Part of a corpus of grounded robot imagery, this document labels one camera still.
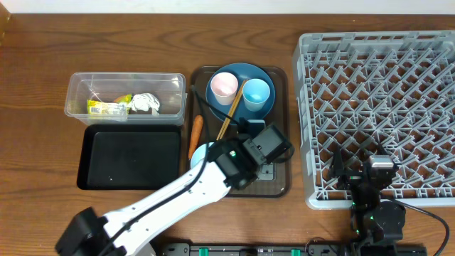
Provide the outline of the light blue bowl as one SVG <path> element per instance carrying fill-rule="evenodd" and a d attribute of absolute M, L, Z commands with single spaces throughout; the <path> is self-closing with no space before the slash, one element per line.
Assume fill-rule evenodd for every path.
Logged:
<path fill-rule="evenodd" d="M 213 142 L 208 144 L 202 144 L 199 146 L 195 152 L 193 153 L 190 161 L 190 168 L 193 169 L 200 161 L 205 158 L 206 155 L 206 148 L 213 145 Z"/>

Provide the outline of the white paper napkin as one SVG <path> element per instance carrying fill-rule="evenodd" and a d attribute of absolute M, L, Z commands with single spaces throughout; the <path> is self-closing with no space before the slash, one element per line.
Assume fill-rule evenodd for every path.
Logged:
<path fill-rule="evenodd" d="M 151 110 L 152 115 L 159 114 L 160 102 L 157 97 L 151 93 L 142 93 L 134 95 L 127 107 L 135 112 L 148 112 Z"/>

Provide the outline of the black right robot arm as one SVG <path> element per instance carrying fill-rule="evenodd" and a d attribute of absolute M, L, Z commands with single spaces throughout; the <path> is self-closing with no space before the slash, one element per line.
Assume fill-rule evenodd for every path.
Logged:
<path fill-rule="evenodd" d="M 358 169 L 343 164 L 337 146 L 329 169 L 329 176 L 337 179 L 337 188 L 350 191 L 352 197 L 351 227 L 358 237 L 351 240 L 352 255 L 396 255 L 394 243 L 403 238 L 405 209 L 390 201 L 381 201 L 380 192 L 392 183 L 398 165 L 382 146 Z"/>

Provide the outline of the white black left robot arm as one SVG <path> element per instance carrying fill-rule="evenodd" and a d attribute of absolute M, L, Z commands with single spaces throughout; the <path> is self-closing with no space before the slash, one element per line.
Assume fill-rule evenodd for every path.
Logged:
<path fill-rule="evenodd" d="M 268 163 L 264 139 L 223 139 L 206 149 L 190 171 L 150 196 L 99 217 L 86 208 L 57 241 L 59 255 L 136 255 L 150 240 L 188 214 L 248 186 Z"/>

